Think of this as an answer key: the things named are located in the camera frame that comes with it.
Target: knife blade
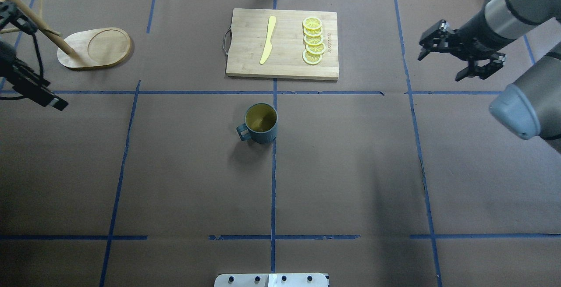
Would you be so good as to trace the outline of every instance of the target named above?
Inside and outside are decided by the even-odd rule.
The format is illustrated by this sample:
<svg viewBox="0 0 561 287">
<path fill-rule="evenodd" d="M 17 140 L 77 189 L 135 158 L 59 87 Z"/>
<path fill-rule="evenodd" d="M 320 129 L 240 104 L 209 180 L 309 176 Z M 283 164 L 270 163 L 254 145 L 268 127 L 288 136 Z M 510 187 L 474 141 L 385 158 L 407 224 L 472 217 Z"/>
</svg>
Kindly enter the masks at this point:
<svg viewBox="0 0 561 287">
<path fill-rule="evenodd" d="M 261 60 L 259 64 L 264 64 L 269 58 L 271 51 L 273 50 L 273 44 L 271 43 L 271 37 L 273 35 L 273 30 L 277 24 L 277 17 L 274 15 L 269 16 L 269 24 L 267 24 L 267 37 L 265 38 L 265 47 L 263 47 L 263 54 L 261 55 Z"/>
</svg>

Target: mug rim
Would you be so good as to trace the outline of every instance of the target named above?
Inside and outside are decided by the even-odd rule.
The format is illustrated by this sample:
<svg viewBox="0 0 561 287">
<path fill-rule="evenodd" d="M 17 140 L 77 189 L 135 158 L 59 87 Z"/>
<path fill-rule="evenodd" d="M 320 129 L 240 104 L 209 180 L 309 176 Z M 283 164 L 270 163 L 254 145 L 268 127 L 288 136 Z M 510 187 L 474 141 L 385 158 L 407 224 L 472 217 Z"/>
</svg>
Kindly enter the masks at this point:
<svg viewBox="0 0 561 287">
<path fill-rule="evenodd" d="M 254 106 L 256 106 L 256 105 L 262 105 L 262 104 L 268 105 L 271 109 L 273 109 L 273 111 L 275 112 L 275 116 L 277 117 L 277 119 L 275 120 L 275 124 L 273 125 L 273 127 L 271 127 L 268 131 L 254 131 L 253 129 L 249 128 L 249 126 L 247 126 L 247 113 L 248 113 L 249 110 L 252 109 Z M 275 126 L 277 125 L 278 121 L 279 121 L 279 113 L 277 112 L 277 109 L 275 109 L 275 107 L 272 106 L 272 105 L 269 104 L 269 103 L 255 103 L 254 105 L 250 106 L 250 107 L 247 109 L 247 111 L 246 111 L 246 113 L 245 113 L 245 116 L 244 116 L 244 124 L 246 124 L 247 130 L 248 130 L 248 131 L 252 131 L 252 132 L 254 132 L 254 133 L 256 133 L 256 134 L 265 134 L 265 133 L 268 133 L 269 131 L 272 131 L 272 129 L 275 128 Z"/>
</svg>

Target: gray robot arm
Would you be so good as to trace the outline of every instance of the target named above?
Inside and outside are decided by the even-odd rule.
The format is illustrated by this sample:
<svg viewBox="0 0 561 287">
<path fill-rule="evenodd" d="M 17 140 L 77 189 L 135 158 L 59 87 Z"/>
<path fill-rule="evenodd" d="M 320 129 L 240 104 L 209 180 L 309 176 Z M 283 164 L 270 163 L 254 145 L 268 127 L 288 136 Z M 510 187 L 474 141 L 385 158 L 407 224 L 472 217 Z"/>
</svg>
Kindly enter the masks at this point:
<svg viewBox="0 0 561 287">
<path fill-rule="evenodd" d="M 497 52 L 545 21 L 561 19 L 561 0 L 491 0 L 461 28 L 451 31 L 445 20 L 421 36 L 419 60 L 430 52 L 449 52 L 468 62 L 456 81 L 486 79 L 503 67 Z M 478 61 L 489 60 L 479 67 Z M 561 145 L 561 43 L 495 99 L 491 114 L 522 139 L 534 136 Z"/>
</svg>

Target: gray table surface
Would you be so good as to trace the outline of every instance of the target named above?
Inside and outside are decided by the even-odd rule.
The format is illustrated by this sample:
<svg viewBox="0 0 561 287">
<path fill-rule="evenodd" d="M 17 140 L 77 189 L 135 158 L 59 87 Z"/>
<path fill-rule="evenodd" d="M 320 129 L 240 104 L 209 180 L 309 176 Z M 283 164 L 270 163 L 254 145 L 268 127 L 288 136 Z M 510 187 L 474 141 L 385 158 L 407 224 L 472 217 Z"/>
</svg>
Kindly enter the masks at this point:
<svg viewBox="0 0 561 287">
<path fill-rule="evenodd" d="M 487 105 L 561 25 L 508 46 L 487 81 L 456 83 L 465 63 L 450 55 L 416 60 L 425 29 L 459 27 L 482 2 L 44 0 L 54 29 L 119 27 L 134 53 L 71 71 L 40 35 L 70 105 L 0 102 L 0 285 L 212 286 L 272 271 L 329 273 L 332 286 L 557 285 L 561 155 Z M 226 77 L 237 7 L 336 11 L 339 81 Z M 27 36 L 18 57 L 36 63 Z M 270 145 L 235 131 L 257 102 L 278 109 Z"/>
</svg>

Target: white bracket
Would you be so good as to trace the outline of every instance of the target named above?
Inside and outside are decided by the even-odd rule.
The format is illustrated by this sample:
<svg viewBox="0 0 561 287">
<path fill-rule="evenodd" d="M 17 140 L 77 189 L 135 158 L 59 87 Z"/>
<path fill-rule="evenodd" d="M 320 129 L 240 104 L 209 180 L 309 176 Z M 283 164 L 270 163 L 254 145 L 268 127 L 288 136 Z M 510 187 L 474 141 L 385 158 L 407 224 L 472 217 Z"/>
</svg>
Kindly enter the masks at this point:
<svg viewBox="0 0 561 287">
<path fill-rule="evenodd" d="M 329 287 L 329 276 L 322 273 L 222 274 L 214 287 Z"/>
</svg>

